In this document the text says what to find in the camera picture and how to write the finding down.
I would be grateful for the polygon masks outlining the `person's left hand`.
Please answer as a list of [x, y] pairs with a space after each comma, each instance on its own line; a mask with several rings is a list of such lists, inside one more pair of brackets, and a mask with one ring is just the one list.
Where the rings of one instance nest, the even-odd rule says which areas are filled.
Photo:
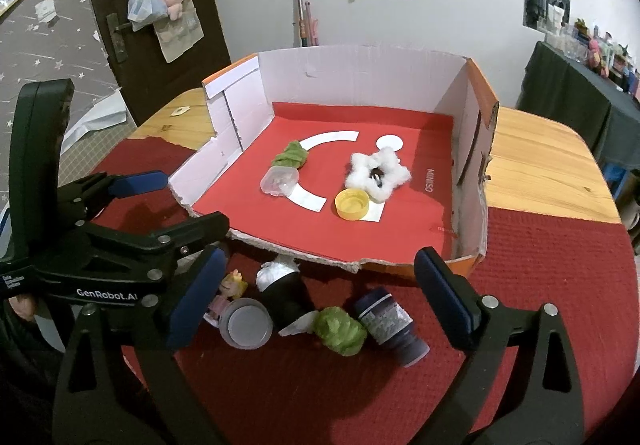
[[35, 320], [37, 305], [33, 298], [28, 295], [17, 295], [17, 297], [9, 298], [9, 303], [15, 314], [25, 321]]

